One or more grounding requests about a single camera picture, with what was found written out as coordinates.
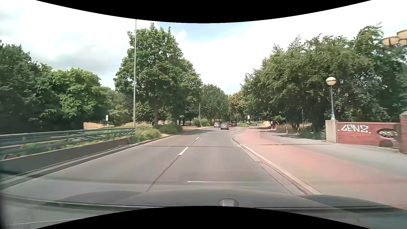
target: car hood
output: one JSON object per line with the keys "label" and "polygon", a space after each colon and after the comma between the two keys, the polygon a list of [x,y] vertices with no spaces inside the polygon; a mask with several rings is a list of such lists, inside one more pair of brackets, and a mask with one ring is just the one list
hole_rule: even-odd
{"label": "car hood", "polygon": [[43,222],[52,213],[55,220],[66,218],[67,209],[80,211],[82,218],[120,211],[172,206],[252,207],[287,211],[336,220],[367,228],[403,228],[407,211],[366,200],[330,195],[299,195],[245,189],[175,189],[151,192],[104,191],[70,196],[56,201],[29,200],[3,196],[8,202],[35,205],[31,211],[42,211],[32,222]]}

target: road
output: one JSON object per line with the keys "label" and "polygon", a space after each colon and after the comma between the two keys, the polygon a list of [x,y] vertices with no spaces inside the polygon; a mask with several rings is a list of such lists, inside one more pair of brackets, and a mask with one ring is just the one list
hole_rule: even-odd
{"label": "road", "polygon": [[[232,140],[244,128],[208,128],[129,148],[2,190],[20,197],[58,200],[98,191],[222,187],[302,194]],[[26,207],[9,206],[12,222]],[[50,220],[49,213],[43,214]]]}

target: bridge railing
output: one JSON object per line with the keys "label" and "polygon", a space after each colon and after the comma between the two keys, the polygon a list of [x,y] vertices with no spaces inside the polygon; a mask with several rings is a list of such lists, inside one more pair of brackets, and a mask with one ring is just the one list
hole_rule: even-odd
{"label": "bridge railing", "polygon": [[16,154],[24,151],[46,152],[47,148],[72,145],[95,140],[109,140],[133,135],[135,128],[109,128],[91,130],[67,130],[24,134],[0,135],[0,155]]}

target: concrete pillar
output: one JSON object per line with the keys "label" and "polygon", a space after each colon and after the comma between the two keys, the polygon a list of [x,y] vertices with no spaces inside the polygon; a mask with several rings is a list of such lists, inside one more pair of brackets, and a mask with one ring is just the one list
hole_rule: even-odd
{"label": "concrete pillar", "polygon": [[325,120],[326,141],[338,143],[338,120]]}
{"label": "concrete pillar", "polygon": [[400,114],[400,128],[401,137],[398,138],[401,140],[399,142],[400,152],[407,154],[407,111]]}

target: white cloud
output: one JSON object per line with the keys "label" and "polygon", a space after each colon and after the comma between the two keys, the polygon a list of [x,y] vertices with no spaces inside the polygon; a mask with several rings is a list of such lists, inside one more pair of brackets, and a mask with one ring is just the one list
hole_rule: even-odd
{"label": "white cloud", "polygon": [[[397,8],[406,8],[398,2]],[[243,35],[223,40],[193,42],[188,31],[175,37],[204,83],[216,84],[226,93],[237,92],[245,73],[259,68],[274,43],[286,47],[296,35],[309,39],[323,35],[353,37],[366,25],[383,22],[385,32],[407,24],[407,17],[384,8],[378,0],[323,12],[255,22]],[[137,28],[149,21],[137,20]],[[33,59],[56,68],[80,67],[98,74],[101,83],[114,87],[113,77],[129,47],[127,31],[134,19],[119,18],[55,6],[32,0],[0,0],[0,39],[21,44]]]}
{"label": "white cloud", "polygon": [[[397,8],[406,8],[398,2]],[[257,21],[243,36],[210,42],[180,42],[184,56],[190,60],[204,83],[216,84],[226,93],[237,92],[245,73],[259,68],[262,59],[271,53],[273,44],[285,48],[300,34],[303,39],[322,35],[356,36],[367,25],[383,22],[383,30],[397,31],[407,24],[407,17],[383,8],[382,1],[369,1],[337,9]]]}
{"label": "white cloud", "polygon": [[[0,21],[4,43],[21,44],[34,60],[55,68],[91,70],[112,88],[112,79],[129,48],[127,31],[135,29],[134,19],[33,0],[0,0],[0,18],[8,19]],[[148,28],[150,23],[137,20],[137,28]]]}

